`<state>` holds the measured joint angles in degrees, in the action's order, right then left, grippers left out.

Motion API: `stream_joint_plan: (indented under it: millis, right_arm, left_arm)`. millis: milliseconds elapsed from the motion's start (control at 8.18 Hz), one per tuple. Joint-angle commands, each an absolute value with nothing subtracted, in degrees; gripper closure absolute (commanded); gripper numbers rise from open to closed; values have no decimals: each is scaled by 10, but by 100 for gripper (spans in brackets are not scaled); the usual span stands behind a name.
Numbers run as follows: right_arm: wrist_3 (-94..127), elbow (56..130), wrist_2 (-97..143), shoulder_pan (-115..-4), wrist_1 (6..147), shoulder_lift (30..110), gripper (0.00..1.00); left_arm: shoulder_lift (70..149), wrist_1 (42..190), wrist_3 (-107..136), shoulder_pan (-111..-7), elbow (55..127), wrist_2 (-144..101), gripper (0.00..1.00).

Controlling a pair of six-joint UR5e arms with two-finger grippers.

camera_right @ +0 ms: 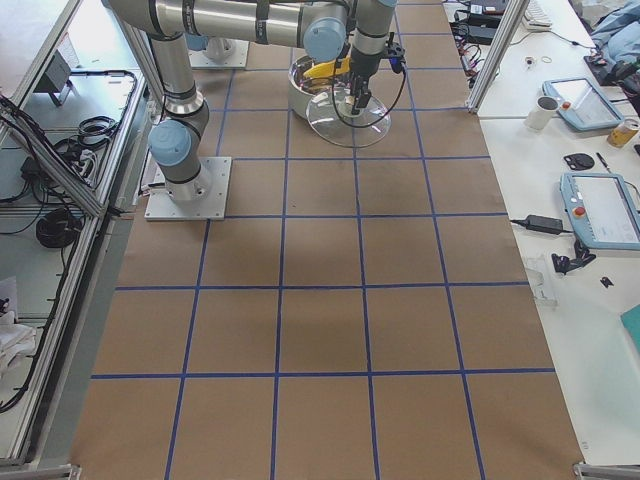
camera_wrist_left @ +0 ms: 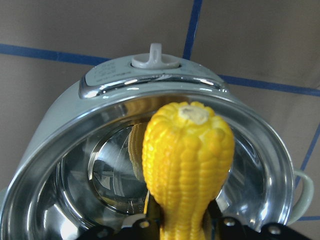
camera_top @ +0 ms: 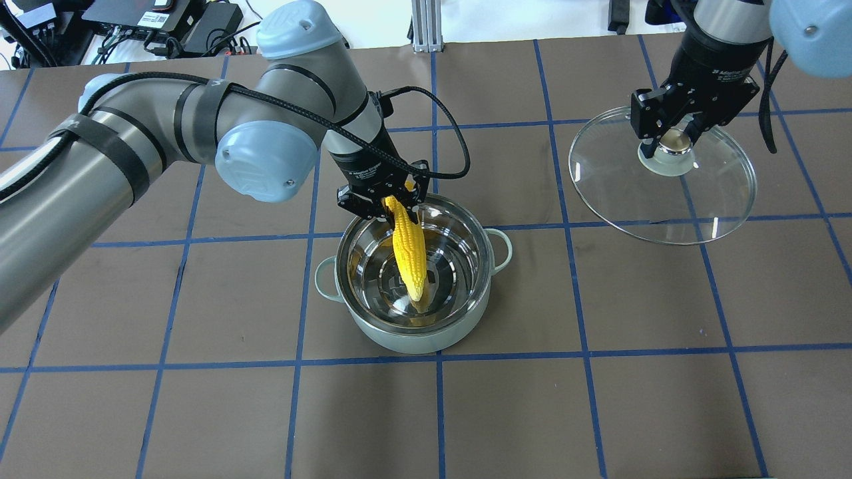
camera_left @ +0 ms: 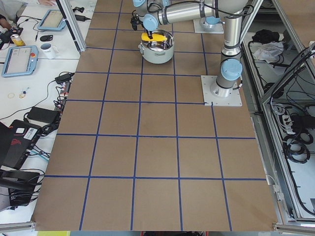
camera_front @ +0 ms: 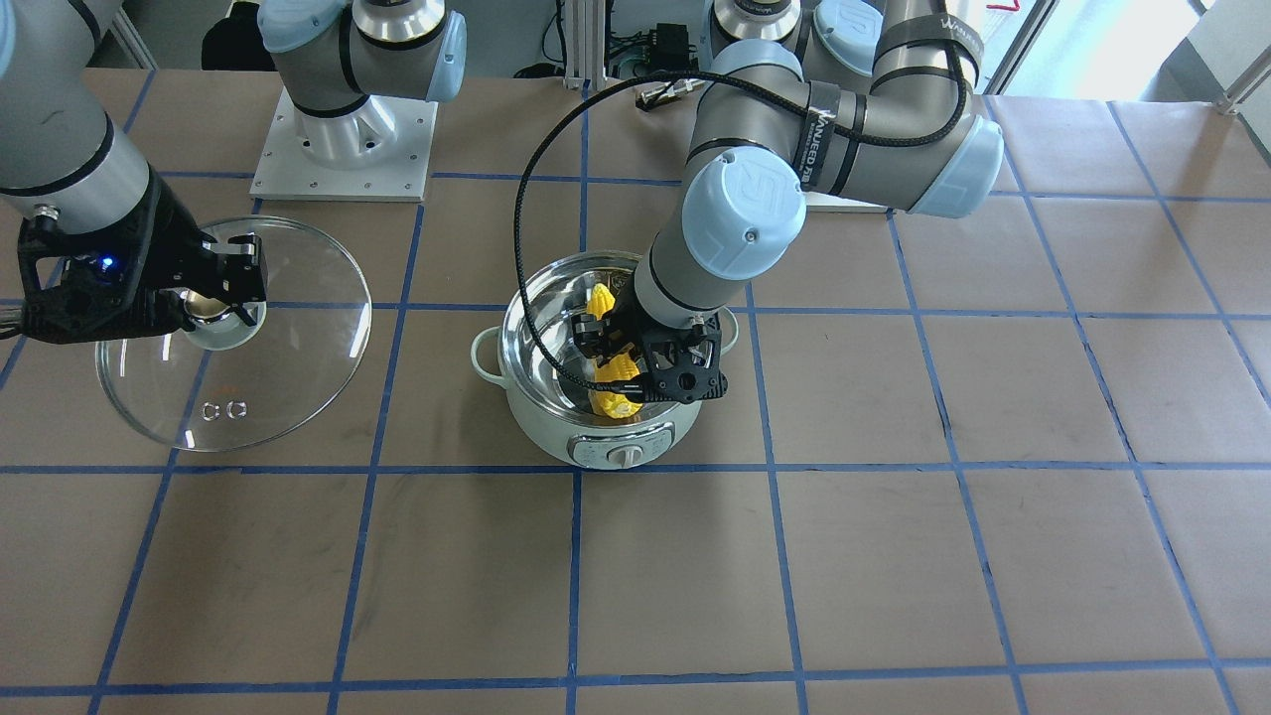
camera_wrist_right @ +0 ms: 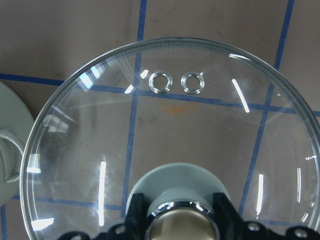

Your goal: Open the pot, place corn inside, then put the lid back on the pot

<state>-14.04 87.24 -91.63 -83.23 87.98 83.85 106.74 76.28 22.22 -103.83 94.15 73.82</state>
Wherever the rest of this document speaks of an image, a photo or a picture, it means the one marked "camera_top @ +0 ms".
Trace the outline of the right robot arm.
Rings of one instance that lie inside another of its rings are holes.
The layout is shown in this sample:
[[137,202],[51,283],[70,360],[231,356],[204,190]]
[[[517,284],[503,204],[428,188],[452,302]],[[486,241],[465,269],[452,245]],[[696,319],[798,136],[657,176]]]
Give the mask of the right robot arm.
[[639,157],[651,158],[684,117],[691,117],[685,136],[696,143],[757,96],[764,142],[776,152],[767,102],[780,68],[791,59],[809,75],[848,78],[850,17],[849,1],[647,2],[647,24],[682,22],[686,30],[663,84],[631,95]]

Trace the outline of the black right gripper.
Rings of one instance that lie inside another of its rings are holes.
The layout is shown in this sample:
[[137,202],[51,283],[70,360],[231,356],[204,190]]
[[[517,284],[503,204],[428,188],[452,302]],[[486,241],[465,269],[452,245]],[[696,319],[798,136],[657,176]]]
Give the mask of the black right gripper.
[[703,133],[733,120],[759,91],[749,74],[760,55],[761,43],[739,45],[687,30],[660,87],[631,94],[630,122],[642,137],[641,157],[654,157],[662,135],[681,121],[693,148]]

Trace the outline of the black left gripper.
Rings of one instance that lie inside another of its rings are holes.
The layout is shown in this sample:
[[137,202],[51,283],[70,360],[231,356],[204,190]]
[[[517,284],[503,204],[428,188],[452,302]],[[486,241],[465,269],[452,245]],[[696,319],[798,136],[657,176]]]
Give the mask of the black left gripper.
[[364,220],[386,222],[383,199],[392,195],[403,209],[399,218],[420,226],[420,207],[428,194],[428,179],[424,175],[409,178],[410,173],[367,148],[344,152],[344,142],[347,140],[335,131],[325,135],[325,147],[346,179],[346,184],[337,189],[337,205]]

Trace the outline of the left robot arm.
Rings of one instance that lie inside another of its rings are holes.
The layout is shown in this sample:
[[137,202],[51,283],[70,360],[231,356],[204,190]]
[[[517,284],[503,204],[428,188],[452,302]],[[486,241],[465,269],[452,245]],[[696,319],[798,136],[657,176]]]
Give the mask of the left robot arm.
[[45,143],[2,173],[1,318],[8,329],[179,161],[215,167],[252,199],[285,202],[325,148],[343,173],[341,208],[413,213],[438,179],[399,157],[390,94],[366,88],[326,9],[295,1],[258,27],[268,66],[254,88],[192,74],[104,74]]

